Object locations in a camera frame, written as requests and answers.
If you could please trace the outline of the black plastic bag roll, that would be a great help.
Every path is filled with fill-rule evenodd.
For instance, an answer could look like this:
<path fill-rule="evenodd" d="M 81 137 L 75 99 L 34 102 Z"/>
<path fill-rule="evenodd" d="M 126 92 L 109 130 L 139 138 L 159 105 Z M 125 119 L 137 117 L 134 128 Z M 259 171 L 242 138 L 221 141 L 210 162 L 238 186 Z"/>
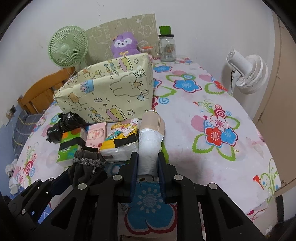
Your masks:
<path fill-rule="evenodd" d="M 47 141 L 50 143 L 59 143 L 63 133 L 75 130 L 77 128 L 85 128 L 86 123 L 77 113 L 68 112 L 58 114 L 60 118 L 57 123 L 47 130 Z"/>

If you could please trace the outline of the crumpled white cloth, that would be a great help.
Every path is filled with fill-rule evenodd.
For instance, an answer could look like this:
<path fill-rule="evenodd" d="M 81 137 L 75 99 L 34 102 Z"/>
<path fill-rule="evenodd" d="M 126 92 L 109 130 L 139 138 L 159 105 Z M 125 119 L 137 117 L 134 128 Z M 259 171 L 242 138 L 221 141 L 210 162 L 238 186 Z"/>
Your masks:
<path fill-rule="evenodd" d="M 9 189 L 11 195 L 19 193 L 19 190 L 21 188 L 21 184 L 18 182 L 16 178 L 19 169 L 16 164 L 17 159 L 14 159 L 10 164 L 7 164 L 5 167 L 5 173 L 7 174 L 9 179 Z"/>

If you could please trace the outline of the green tissue pack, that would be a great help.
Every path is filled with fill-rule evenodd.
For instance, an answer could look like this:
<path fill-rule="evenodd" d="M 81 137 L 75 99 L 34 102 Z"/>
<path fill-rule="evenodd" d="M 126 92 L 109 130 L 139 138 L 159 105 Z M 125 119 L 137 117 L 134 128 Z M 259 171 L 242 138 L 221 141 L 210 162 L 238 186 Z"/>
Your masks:
<path fill-rule="evenodd" d="M 62 134 L 58 151 L 57 164 L 70 167 L 73 164 L 76 151 L 85 146 L 87 133 L 84 128 L 77 128 Z"/>

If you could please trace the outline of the pink tissue pack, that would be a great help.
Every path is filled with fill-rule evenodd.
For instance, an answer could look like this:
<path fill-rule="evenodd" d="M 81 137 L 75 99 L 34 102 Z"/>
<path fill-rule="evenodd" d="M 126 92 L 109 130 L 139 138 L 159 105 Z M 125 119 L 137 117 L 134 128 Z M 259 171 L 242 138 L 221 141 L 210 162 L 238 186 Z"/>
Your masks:
<path fill-rule="evenodd" d="M 106 138 L 106 122 L 90 125 L 87 131 L 86 147 L 100 149 Z"/>

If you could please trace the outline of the yellow cartoon tissue pack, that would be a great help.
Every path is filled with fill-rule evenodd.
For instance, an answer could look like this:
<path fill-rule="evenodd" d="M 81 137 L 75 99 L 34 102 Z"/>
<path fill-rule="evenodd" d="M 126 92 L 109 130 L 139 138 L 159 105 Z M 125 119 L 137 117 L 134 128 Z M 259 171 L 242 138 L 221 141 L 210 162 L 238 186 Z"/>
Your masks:
<path fill-rule="evenodd" d="M 99 149 L 109 163 L 128 161 L 133 152 L 138 151 L 139 119 L 121 121 L 111 126 Z"/>

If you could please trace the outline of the grey plaid pillow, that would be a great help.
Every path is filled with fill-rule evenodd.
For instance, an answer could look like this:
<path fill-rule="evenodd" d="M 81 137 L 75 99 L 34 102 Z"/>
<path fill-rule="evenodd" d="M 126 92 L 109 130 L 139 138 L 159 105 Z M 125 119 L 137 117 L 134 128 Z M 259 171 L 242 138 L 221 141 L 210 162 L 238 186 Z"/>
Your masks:
<path fill-rule="evenodd" d="M 20 115 L 16 119 L 12 138 L 13 152 L 16 159 L 19 158 L 27 139 L 33 132 L 41 117 L 42 114 L 28 114 L 25 110 L 20 112 Z"/>

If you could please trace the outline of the beige door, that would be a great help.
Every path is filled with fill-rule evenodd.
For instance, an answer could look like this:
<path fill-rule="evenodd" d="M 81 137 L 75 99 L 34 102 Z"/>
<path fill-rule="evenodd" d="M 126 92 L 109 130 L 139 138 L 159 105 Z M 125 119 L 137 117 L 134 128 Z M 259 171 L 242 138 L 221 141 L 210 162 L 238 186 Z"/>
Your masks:
<path fill-rule="evenodd" d="M 273 23 L 273 66 L 254 121 L 280 175 L 280 196 L 295 187 L 295 42 L 276 14 Z"/>

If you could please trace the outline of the wooden bed headboard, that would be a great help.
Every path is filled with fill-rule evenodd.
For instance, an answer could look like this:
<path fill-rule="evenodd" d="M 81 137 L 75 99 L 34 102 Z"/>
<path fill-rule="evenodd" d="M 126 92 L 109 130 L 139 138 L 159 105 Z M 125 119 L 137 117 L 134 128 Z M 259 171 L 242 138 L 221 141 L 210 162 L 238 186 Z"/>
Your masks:
<path fill-rule="evenodd" d="M 45 76 L 33 84 L 18 104 L 28 114 L 39 114 L 47 110 L 54 101 L 54 93 L 75 73 L 75 68 L 64 68 L 56 73 Z"/>

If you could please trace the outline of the yellow cartoon fabric box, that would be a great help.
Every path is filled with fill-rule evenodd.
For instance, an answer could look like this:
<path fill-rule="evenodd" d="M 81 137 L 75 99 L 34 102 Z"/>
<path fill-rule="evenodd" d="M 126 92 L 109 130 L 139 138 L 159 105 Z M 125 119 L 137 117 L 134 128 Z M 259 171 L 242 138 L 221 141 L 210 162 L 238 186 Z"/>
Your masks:
<path fill-rule="evenodd" d="M 54 99 L 63 113 L 76 113 L 87 123 L 141 119 L 152 108 L 153 85 L 149 55 L 122 54 L 80 70 Z"/>

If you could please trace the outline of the white standing fan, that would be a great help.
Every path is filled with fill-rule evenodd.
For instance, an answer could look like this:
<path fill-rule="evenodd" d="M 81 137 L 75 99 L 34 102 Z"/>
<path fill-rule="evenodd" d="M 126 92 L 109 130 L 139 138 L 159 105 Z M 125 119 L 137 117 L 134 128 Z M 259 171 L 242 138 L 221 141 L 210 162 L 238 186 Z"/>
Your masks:
<path fill-rule="evenodd" d="M 235 87 L 243 94 L 253 94 L 266 83 L 268 67 L 259 55 L 244 57 L 233 49 L 226 60 L 234 68 L 231 73 L 231 94 Z"/>

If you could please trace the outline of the green desk fan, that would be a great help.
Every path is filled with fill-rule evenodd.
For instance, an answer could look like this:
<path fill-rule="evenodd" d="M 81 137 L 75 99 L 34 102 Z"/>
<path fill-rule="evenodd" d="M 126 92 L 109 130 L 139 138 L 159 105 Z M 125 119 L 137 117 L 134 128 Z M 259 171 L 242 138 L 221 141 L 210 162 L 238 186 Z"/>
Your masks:
<path fill-rule="evenodd" d="M 51 61 L 61 67 L 75 67 L 81 70 L 87 66 L 88 37 L 85 30 L 77 26 L 60 28 L 51 38 L 48 55 Z"/>

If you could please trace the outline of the purple plush toy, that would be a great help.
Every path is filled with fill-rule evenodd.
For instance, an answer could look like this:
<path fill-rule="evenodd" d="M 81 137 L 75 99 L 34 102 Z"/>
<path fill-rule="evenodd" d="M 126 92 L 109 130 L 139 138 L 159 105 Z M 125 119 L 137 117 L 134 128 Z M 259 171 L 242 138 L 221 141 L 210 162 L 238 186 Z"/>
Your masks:
<path fill-rule="evenodd" d="M 137 49 L 137 40 L 132 32 L 124 32 L 118 35 L 111 44 L 111 51 L 114 58 L 140 53 Z"/>

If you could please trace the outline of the cotton swab container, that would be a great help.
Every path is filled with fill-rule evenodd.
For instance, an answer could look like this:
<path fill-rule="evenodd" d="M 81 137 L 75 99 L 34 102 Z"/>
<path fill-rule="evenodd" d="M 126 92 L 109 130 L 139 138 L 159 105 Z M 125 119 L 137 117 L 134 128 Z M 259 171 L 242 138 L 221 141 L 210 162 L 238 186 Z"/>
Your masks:
<path fill-rule="evenodd" d="M 152 59 L 152 50 L 153 50 L 153 46 L 150 46 L 149 43 L 145 40 L 141 40 L 141 42 L 138 44 L 140 51 L 142 53 L 147 53 L 149 55 L 149 58 Z"/>

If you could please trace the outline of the glass jar green lid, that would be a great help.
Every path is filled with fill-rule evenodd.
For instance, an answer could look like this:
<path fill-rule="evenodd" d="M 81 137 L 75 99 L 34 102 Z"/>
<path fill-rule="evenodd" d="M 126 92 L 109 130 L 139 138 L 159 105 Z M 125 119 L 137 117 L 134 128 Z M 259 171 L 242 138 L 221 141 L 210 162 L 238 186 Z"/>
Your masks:
<path fill-rule="evenodd" d="M 177 59 L 174 35 L 170 26 L 159 27 L 159 57 L 164 62 L 174 62 Z"/>

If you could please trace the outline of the cartoon cardboard panel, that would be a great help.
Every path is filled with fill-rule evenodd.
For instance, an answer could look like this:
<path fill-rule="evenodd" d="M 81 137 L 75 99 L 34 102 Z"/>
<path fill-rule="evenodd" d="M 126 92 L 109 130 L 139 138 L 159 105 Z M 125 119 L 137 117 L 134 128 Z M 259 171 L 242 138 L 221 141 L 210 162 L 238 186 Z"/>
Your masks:
<path fill-rule="evenodd" d="M 110 21 L 86 30 L 88 36 L 87 65 L 113 58 L 111 43 L 118 35 L 131 32 L 137 40 L 137 48 L 152 47 L 151 55 L 158 56 L 158 32 L 155 14 L 132 16 Z"/>

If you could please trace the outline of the grey drawstring pouch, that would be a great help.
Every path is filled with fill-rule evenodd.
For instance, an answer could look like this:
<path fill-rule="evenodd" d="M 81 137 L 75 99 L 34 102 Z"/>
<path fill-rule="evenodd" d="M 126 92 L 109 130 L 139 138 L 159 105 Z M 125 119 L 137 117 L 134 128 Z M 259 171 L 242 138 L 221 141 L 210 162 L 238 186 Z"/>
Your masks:
<path fill-rule="evenodd" d="M 105 171 L 106 161 L 98 152 L 78 150 L 74 154 L 73 164 L 68 169 L 71 186 L 76 188 L 79 184 L 87 184 L 93 177 L 98 178 L 97 183 L 107 179 Z"/>

